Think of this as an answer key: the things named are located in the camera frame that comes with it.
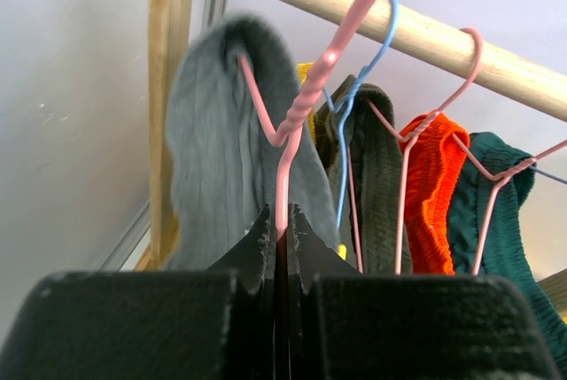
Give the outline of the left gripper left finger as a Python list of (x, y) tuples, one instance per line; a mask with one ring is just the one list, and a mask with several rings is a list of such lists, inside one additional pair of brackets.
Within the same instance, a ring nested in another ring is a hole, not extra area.
[(272, 213), (203, 271), (61, 272), (25, 299), (4, 379), (270, 379)]

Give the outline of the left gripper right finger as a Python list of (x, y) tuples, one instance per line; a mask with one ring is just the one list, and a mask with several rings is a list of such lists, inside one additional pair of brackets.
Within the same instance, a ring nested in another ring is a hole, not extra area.
[(294, 379), (557, 379), (519, 289), (494, 276), (364, 275), (289, 209)]

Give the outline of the light blue wire hanger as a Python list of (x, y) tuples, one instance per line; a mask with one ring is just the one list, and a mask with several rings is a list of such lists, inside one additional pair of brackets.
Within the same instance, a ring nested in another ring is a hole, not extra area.
[(347, 148), (346, 148), (346, 122), (350, 117), (353, 110), (353, 104), (355, 97), (361, 87), (361, 85), (366, 80), (369, 73), (374, 69), (378, 61), (384, 56), (386, 51), (390, 48), (393, 38), (397, 31), (399, 23), (399, 2), (398, 0), (387, 0), (390, 3), (391, 15), (388, 22), (387, 34), (381, 48), (377, 52), (376, 56), (369, 62), (368, 65), (363, 66), (359, 74), (355, 77), (354, 83), (347, 86), (347, 92), (345, 97), (341, 97), (336, 103), (333, 103), (331, 97), (326, 89), (323, 90), (325, 95), (327, 106), (330, 108), (332, 114), (338, 114), (338, 144), (340, 150), (340, 161), (341, 161), (341, 176), (340, 176), (340, 188), (338, 196), (338, 207), (336, 224), (337, 229), (340, 228), (342, 224), (342, 214), (344, 211), (345, 198), (346, 198), (346, 181), (347, 181)]

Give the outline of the grey shorts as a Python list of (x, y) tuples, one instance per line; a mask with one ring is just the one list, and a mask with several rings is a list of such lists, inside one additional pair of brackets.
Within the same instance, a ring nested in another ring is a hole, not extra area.
[(168, 270), (209, 268), (276, 200), (282, 149), (262, 130), (240, 56), (247, 57), (274, 124), (299, 94), (284, 39), (258, 16), (228, 16), (189, 46), (167, 109), (171, 200), (180, 230)]

